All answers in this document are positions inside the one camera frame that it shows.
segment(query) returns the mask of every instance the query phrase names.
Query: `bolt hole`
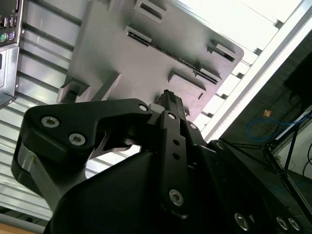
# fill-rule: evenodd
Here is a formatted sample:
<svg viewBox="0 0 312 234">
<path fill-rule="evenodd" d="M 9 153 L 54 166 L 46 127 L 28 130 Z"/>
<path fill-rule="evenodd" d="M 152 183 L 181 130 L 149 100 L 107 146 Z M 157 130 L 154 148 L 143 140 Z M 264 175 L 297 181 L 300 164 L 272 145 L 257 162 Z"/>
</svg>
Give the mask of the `bolt hole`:
<svg viewBox="0 0 312 234">
<path fill-rule="evenodd" d="M 174 144 L 175 145 L 180 145 L 180 142 L 178 142 L 177 140 L 174 140 Z"/>
<path fill-rule="evenodd" d="M 175 158 L 176 160 L 180 160 L 180 156 L 179 156 L 179 155 L 173 154 L 173 156 L 174 156 L 174 158 Z"/>
<path fill-rule="evenodd" d="M 53 125 L 53 124 L 55 124 L 55 121 L 53 120 L 53 119 L 47 119 L 47 124 L 49 124 L 49 125 Z"/>
<path fill-rule="evenodd" d="M 178 194 L 173 194 L 173 197 L 175 198 L 175 200 L 180 201 L 180 197 Z"/>
<path fill-rule="evenodd" d="M 78 136 L 74 136 L 74 137 L 73 137 L 73 141 L 75 141 L 75 142 L 81 142 L 81 138 L 78 137 Z"/>
</svg>

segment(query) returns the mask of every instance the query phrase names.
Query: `metal screw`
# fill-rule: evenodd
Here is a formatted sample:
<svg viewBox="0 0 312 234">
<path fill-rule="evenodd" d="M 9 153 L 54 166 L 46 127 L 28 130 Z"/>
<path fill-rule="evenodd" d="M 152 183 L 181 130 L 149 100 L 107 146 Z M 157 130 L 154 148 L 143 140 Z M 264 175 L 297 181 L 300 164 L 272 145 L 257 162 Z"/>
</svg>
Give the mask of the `metal screw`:
<svg viewBox="0 0 312 234">
<path fill-rule="evenodd" d="M 197 129 L 197 127 L 196 127 L 195 124 L 193 124 L 193 123 L 190 123 L 190 127 L 193 128 L 194 130 Z"/>
<path fill-rule="evenodd" d="M 170 118 L 176 119 L 176 117 L 173 114 L 169 113 L 168 115 L 169 115 Z"/>
<path fill-rule="evenodd" d="M 80 146 L 86 143 L 86 138 L 84 138 L 84 136 L 79 133 L 73 133 L 69 136 L 69 141 L 73 145 Z"/>
<path fill-rule="evenodd" d="M 176 206 L 183 205 L 184 199 L 183 199 L 182 194 L 178 190 L 171 189 L 169 191 L 169 198 Z"/>
<path fill-rule="evenodd" d="M 143 111 L 147 111 L 147 110 L 148 110 L 146 106 L 141 105 L 141 104 L 139 105 L 139 108 L 140 108 L 141 110 L 143 110 Z"/>
<path fill-rule="evenodd" d="M 239 225 L 239 227 L 241 229 L 243 229 L 244 231 L 248 231 L 249 230 L 248 222 L 244 218 L 244 216 L 242 216 L 239 213 L 235 213 L 234 218 L 235 218 L 236 223 Z"/>
<path fill-rule="evenodd" d="M 222 145 L 219 142 L 217 142 L 216 145 L 217 145 L 217 147 L 219 147 L 219 149 L 223 150 L 223 147 L 222 147 Z"/>
<path fill-rule="evenodd" d="M 284 229 L 284 230 L 288 230 L 288 226 L 285 223 L 285 221 L 281 218 L 281 217 L 276 217 L 276 220 L 278 222 L 278 224 Z"/>
<path fill-rule="evenodd" d="M 292 225 L 293 228 L 295 228 L 297 231 L 300 230 L 300 227 L 296 221 L 294 221 L 292 218 L 289 218 L 288 221 L 290 222 L 290 224 Z"/>
<path fill-rule="evenodd" d="M 41 123 L 43 124 L 44 127 L 47 128 L 56 128 L 57 126 L 59 126 L 59 121 L 51 116 L 42 118 Z"/>
</svg>

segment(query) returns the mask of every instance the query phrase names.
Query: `purple ps/2 port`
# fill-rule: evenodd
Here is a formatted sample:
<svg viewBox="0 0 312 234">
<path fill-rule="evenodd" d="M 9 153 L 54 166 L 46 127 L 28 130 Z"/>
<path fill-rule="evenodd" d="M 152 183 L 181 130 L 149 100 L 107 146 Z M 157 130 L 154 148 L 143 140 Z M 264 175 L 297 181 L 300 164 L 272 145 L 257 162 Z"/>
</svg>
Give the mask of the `purple ps/2 port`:
<svg viewBox="0 0 312 234">
<path fill-rule="evenodd" d="M 14 37 L 15 37 L 15 32 L 11 32 L 11 33 L 9 34 L 9 40 L 13 40 Z"/>
</svg>

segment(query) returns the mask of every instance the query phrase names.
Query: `usb port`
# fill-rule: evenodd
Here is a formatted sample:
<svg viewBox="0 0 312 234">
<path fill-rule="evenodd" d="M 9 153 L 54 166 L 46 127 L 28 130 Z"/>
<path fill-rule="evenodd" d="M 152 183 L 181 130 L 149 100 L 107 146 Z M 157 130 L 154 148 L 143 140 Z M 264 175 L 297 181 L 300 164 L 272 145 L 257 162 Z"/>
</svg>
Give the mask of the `usb port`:
<svg viewBox="0 0 312 234">
<path fill-rule="evenodd" d="M 18 17 L 15 16 L 13 19 L 13 27 L 16 27 L 18 25 Z"/>
<path fill-rule="evenodd" d="M 0 28 L 6 28 L 8 26 L 8 18 L 0 18 Z"/>
<path fill-rule="evenodd" d="M 9 27 L 10 27 L 10 28 L 13 27 L 13 17 L 10 17 L 10 20 L 9 20 Z"/>
</svg>

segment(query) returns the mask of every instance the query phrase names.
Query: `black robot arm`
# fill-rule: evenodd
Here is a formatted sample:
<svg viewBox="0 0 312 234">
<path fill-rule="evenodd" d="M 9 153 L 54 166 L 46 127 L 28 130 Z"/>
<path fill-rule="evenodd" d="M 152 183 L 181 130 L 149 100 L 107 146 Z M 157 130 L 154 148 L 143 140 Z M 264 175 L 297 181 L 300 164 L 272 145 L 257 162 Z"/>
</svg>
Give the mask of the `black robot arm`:
<svg viewBox="0 0 312 234">
<path fill-rule="evenodd" d="M 90 179 L 86 162 L 140 145 Z M 14 177 L 53 211 L 46 234 L 303 233 L 298 220 L 219 140 L 207 144 L 165 91 L 137 99 L 34 107 Z"/>
</svg>

